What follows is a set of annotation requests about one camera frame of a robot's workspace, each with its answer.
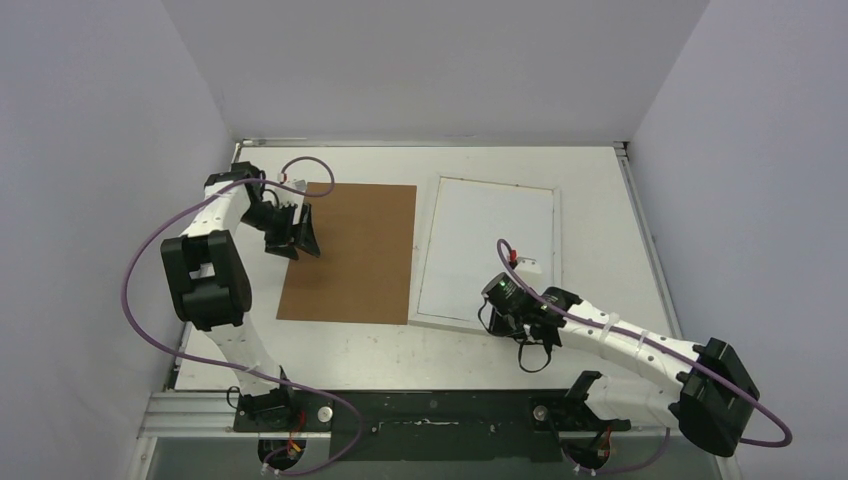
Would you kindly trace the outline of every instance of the gray floor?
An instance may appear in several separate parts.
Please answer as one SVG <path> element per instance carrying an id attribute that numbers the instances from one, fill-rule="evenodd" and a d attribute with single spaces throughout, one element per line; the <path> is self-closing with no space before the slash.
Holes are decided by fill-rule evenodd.
<path id="1" fill-rule="evenodd" d="M 614 456 L 609 467 L 638 463 L 656 449 L 659 438 L 620 437 L 614 439 Z M 666 454 L 654 465 L 639 472 L 616 475 L 634 479 L 720 479 L 711 455 L 699 450 L 682 437 L 672 438 Z M 162 438 L 156 445 L 148 480 L 268 480 L 259 474 L 256 440 Z M 328 440 L 311 440 L 301 463 L 314 465 L 327 458 Z M 338 462 L 309 475 L 310 479 L 557 479 L 573 478 L 570 464 L 530 463 L 524 459 L 499 459 L 489 462 Z M 590 478 L 588 474 L 577 478 Z"/>

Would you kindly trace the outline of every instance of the white wall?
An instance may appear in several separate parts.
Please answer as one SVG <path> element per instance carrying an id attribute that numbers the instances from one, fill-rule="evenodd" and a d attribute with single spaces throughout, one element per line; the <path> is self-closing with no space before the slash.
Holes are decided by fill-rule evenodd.
<path id="1" fill-rule="evenodd" d="M 123 320 L 122 269 L 232 142 L 159 0 L 0 10 L 2 477 L 122 478 L 169 363 Z M 156 256 L 132 298 L 175 343 Z"/>
<path id="2" fill-rule="evenodd" d="M 636 131 L 707 0 L 164 0 L 238 137 Z"/>
<path id="3" fill-rule="evenodd" d="M 746 478 L 845 476 L 846 25 L 844 0 L 713 0 L 630 147 L 684 334 L 731 342 L 796 433 L 740 448 Z"/>

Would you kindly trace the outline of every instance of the screw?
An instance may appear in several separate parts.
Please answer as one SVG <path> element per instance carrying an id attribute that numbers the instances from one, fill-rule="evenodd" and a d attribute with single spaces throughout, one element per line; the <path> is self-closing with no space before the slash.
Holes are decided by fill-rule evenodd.
<path id="1" fill-rule="evenodd" d="M 321 407 L 318 409 L 318 421 L 327 423 L 333 418 L 333 409 L 330 407 Z"/>
<path id="2" fill-rule="evenodd" d="M 533 418 L 543 422 L 546 418 L 548 418 L 548 409 L 544 405 L 539 405 L 533 409 Z"/>

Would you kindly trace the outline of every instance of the white cable tie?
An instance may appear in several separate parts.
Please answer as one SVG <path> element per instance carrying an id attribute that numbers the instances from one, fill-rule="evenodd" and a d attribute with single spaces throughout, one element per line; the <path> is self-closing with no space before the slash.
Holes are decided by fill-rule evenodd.
<path id="1" fill-rule="evenodd" d="M 224 197 L 226 197 L 227 195 L 229 195 L 229 194 L 230 194 L 230 192 L 232 192 L 232 190 L 227 190 L 227 191 L 226 191 L 226 192 L 224 192 L 224 193 L 221 193 L 221 190 L 218 190 L 217 192 L 215 192 L 215 193 L 213 193 L 213 194 L 211 194 L 211 195 L 209 195 L 209 196 L 210 196 L 210 197 L 224 198 Z"/>
<path id="2" fill-rule="evenodd" d="M 642 330 L 642 333 L 639 334 L 639 343 L 636 344 L 636 355 L 639 355 L 639 352 L 642 351 L 642 345 L 645 343 L 645 337 L 651 333 L 647 330 Z"/>
<path id="3" fill-rule="evenodd" d="M 601 358 L 603 358 L 604 360 L 606 360 L 606 358 L 607 358 L 606 355 L 604 354 L 604 348 L 603 348 L 604 342 L 607 339 L 607 335 L 609 335 L 610 329 L 613 326 L 615 326 L 615 324 L 618 323 L 618 321 L 620 319 L 621 319 L 621 317 L 617 313 L 610 312 L 610 314 L 608 316 L 607 324 L 604 325 L 604 329 L 601 331 L 601 337 L 600 337 L 599 341 L 601 342 Z"/>
<path id="4" fill-rule="evenodd" d="M 260 363 L 260 362 L 256 362 L 256 363 L 254 363 L 254 364 L 253 364 L 253 366 L 252 366 L 252 367 L 249 367 L 249 368 L 247 368 L 247 369 L 245 369 L 245 370 L 242 370 L 242 372 L 244 372 L 244 373 L 255 372 L 255 371 L 256 371 L 256 367 L 258 367 L 258 366 L 260 366 L 260 365 L 261 365 L 261 363 Z"/>

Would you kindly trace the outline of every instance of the black mounting plate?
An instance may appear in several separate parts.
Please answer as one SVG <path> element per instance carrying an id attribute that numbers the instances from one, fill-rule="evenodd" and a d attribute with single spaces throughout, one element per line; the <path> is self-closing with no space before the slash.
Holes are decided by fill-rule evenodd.
<path id="1" fill-rule="evenodd" d="M 266 433 L 266 432 L 287 432 L 298 424 L 298 415 L 303 411 L 306 416 L 306 423 L 301 428 L 302 432 L 329 432 L 332 426 L 332 420 L 329 422 L 321 422 L 318 420 L 318 409 L 321 407 L 333 408 L 333 401 L 315 395 L 313 393 L 298 391 L 295 396 L 297 409 L 284 419 L 278 421 L 263 420 L 262 416 L 250 418 L 244 412 L 242 397 L 239 396 L 238 409 L 236 410 L 235 420 L 233 421 L 233 431 L 241 433 Z"/>
<path id="2" fill-rule="evenodd" d="M 492 460 L 525 457 L 560 462 L 562 452 L 551 431 L 538 431 L 535 399 L 563 398 L 568 390 L 336 392 L 365 417 L 366 431 L 344 461 Z M 588 420 L 586 428 L 592 431 Z M 338 408 L 330 454 L 345 447 L 359 427 L 356 417 Z"/>

